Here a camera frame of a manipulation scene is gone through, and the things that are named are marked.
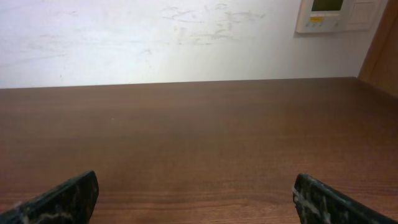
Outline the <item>white wall switch plate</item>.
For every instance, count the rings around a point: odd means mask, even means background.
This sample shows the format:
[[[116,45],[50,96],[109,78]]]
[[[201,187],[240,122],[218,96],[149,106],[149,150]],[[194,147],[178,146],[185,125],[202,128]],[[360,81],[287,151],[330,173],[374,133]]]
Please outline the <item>white wall switch plate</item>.
[[[369,30],[380,3],[381,0],[354,0],[346,20],[345,30]]]

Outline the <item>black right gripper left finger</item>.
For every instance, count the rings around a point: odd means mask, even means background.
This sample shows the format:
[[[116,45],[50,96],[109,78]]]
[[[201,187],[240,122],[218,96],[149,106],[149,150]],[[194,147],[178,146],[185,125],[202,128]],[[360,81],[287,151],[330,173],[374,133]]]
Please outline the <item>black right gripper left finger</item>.
[[[1,223],[87,224],[98,195],[98,180],[91,170],[2,213]]]

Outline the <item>white wall thermostat panel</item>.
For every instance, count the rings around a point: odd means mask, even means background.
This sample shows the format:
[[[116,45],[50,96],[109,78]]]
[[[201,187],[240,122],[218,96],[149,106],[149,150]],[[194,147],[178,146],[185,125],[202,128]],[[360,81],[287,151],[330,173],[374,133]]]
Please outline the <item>white wall thermostat panel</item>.
[[[296,33],[341,32],[346,25],[350,0],[301,0]]]

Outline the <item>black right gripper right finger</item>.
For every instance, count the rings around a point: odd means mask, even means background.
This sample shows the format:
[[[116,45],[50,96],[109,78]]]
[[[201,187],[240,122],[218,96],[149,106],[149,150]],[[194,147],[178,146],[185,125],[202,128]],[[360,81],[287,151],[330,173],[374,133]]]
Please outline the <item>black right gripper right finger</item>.
[[[292,192],[301,224],[397,224],[308,174],[297,176]]]

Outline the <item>brown wooden door frame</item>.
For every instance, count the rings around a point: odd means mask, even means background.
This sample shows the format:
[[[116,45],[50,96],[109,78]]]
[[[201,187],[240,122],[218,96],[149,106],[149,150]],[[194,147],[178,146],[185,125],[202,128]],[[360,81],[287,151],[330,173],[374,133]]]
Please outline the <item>brown wooden door frame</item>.
[[[358,79],[397,96],[397,0],[387,2]]]

